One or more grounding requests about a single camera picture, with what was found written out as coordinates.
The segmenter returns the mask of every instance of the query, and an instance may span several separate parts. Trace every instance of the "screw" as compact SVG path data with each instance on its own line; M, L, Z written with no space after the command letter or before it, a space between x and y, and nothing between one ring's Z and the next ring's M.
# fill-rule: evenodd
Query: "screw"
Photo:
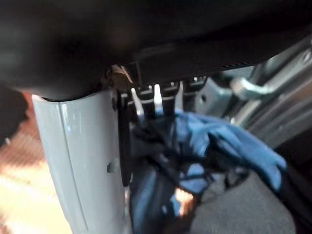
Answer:
M308 62L312 57L311 50L308 50L304 55L303 55L303 61Z

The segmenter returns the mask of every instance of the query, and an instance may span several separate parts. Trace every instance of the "black seat cushion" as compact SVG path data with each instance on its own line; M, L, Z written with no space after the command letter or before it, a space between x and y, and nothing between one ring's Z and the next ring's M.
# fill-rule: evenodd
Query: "black seat cushion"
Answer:
M71 99L96 89L107 66L139 60L142 49L240 37L246 44L251 35L294 30L287 45L279 38L274 54L310 31L311 5L310 0L3 0L0 83Z

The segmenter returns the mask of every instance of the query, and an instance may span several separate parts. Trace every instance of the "metal prong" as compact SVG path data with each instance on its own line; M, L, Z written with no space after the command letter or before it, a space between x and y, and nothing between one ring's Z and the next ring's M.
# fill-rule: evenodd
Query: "metal prong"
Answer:
M144 121L145 119L144 109L143 109L141 100L137 96L137 92L135 88L131 89L131 94L132 94L133 102L135 103L135 107L136 107L136 115L140 121Z
M162 107L162 97L160 93L160 85L156 84L154 86L154 105L155 105L155 113L156 116L162 116L164 114L164 110Z
M183 112L183 82L180 81L179 91L175 96L175 111Z

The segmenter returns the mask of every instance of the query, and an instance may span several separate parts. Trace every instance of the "gloved hand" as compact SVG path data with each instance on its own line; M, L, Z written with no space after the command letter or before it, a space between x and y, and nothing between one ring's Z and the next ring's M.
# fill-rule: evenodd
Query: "gloved hand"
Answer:
M174 118L149 121L144 132L158 136L157 141L165 145L165 150L178 157L202 159L207 148L214 147L237 165L258 172L273 190L280 188L285 160L251 134L223 120L178 113Z

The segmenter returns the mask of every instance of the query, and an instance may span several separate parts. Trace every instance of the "car floor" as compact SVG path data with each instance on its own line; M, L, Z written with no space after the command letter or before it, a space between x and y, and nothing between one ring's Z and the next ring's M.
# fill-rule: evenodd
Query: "car floor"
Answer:
M32 107L0 147L0 234L71 234L56 196Z

